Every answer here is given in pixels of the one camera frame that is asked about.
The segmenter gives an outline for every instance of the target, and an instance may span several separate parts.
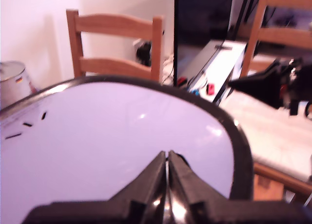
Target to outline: table surface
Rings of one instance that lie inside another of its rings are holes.
[[[244,42],[235,42],[235,41],[224,41],[224,46],[231,47],[231,50],[221,50],[216,58],[204,68],[205,75],[198,80],[198,82],[194,85],[191,90],[198,89],[205,83],[207,78],[207,83],[214,84],[214,94],[207,95],[206,86],[203,86],[199,90],[199,94],[205,100],[212,102],[225,80],[233,70],[233,77],[239,77],[239,70],[241,63],[244,57],[244,50],[246,47],[246,43]]]
[[[184,155],[201,179],[229,197],[232,141],[203,109],[129,84],[65,88],[52,88],[61,92],[1,122],[3,223],[20,223],[31,208],[52,201],[109,199],[161,150]]]
[[[289,110],[273,109],[244,93],[234,91],[220,107],[241,125],[253,159],[306,182],[311,175],[312,121]]]

